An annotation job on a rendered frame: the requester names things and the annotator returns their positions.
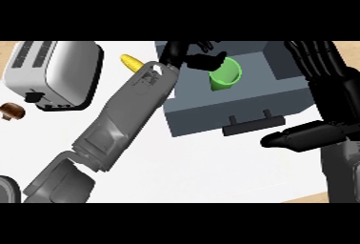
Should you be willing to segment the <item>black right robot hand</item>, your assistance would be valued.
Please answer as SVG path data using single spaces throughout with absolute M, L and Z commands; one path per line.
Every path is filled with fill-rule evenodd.
M 360 71 L 345 64 L 332 41 L 284 41 L 308 81 L 321 119 L 259 140 L 264 148 L 304 152 L 360 139 Z

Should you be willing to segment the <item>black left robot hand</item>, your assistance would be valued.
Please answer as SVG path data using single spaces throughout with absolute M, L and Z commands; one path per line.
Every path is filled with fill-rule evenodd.
M 215 56 L 200 53 L 187 54 L 192 44 L 196 44 L 205 53 L 214 49 L 209 41 L 168 41 L 165 43 L 159 62 L 177 69 L 181 68 L 183 64 L 187 64 L 190 69 L 215 71 L 225 61 L 225 52 L 221 51 Z

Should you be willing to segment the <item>green cup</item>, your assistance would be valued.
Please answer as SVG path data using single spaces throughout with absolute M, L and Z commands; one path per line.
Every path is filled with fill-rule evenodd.
M 221 66 L 208 72 L 211 91 L 228 89 L 242 78 L 242 67 L 237 61 L 227 57 Z

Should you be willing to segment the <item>grey open drawer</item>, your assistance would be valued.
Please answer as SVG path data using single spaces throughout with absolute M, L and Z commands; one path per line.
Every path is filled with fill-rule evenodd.
M 220 51 L 240 65 L 239 82 L 225 90 L 211 91 L 208 72 L 183 66 L 174 97 L 164 104 L 166 112 L 233 101 L 252 106 L 259 99 L 265 99 L 273 112 L 284 110 L 284 114 L 298 113 L 313 105 L 307 81 L 282 41 L 223 41 L 209 54 Z

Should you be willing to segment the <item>yellow corn cob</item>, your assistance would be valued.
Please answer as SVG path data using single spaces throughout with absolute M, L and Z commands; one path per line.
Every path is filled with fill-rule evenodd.
M 143 63 L 127 54 L 121 55 L 121 62 L 133 72 L 137 72 L 143 66 Z

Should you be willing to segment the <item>silver toaster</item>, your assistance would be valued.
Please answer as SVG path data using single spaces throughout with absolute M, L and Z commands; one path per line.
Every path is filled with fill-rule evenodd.
M 103 58 L 94 41 L 20 41 L 4 85 L 40 110 L 81 111 L 91 103 Z

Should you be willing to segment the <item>brown mushroom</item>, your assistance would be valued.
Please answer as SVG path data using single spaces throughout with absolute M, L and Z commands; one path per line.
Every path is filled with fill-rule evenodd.
M 0 112 L 4 120 L 20 119 L 25 115 L 25 109 L 14 103 L 4 103 L 0 106 Z

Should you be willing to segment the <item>dark grey rounded object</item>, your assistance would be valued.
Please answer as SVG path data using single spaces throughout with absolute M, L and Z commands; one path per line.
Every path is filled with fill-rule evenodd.
M 0 203 L 19 203 L 20 190 L 14 180 L 0 175 Z

